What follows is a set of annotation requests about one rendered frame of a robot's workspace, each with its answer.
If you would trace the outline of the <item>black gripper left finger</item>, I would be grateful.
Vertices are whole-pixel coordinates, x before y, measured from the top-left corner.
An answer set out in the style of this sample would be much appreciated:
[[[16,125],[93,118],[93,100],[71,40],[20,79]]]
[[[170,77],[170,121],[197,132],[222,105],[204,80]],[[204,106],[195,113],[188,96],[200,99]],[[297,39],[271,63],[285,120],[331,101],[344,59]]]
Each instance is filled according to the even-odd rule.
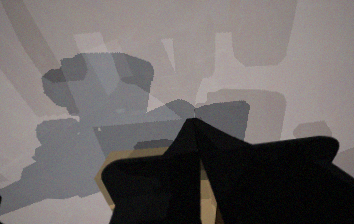
[[[163,155],[117,159],[101,179],[114,205],[121,198],[187,192],[193,221],[201,220],[201,161],[192,119],[186,119]]]

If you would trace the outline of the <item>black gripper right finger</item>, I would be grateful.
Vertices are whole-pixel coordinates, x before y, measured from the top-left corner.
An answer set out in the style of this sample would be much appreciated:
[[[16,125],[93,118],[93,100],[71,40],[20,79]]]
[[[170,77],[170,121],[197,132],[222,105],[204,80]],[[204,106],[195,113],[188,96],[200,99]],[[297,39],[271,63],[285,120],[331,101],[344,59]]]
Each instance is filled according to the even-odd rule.
[[[328,160],[338,153],[334,137],[314,136],[247,143],[192,118],[196,145],[224,224],[244,224],[261,170]]]

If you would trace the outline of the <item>brown square block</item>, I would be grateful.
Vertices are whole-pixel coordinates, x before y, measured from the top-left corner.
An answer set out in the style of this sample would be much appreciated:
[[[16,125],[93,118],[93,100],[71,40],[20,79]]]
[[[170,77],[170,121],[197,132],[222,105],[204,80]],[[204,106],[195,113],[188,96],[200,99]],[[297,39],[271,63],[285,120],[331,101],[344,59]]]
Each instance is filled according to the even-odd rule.
[[[220,210],[219,210],[218,205],[217,205],[217,207],[216,207],[215,224],[224,224],[224,222],[223,222],[223,220],[222,220],[222,215],[221,215],[221,212],[220,212]]]

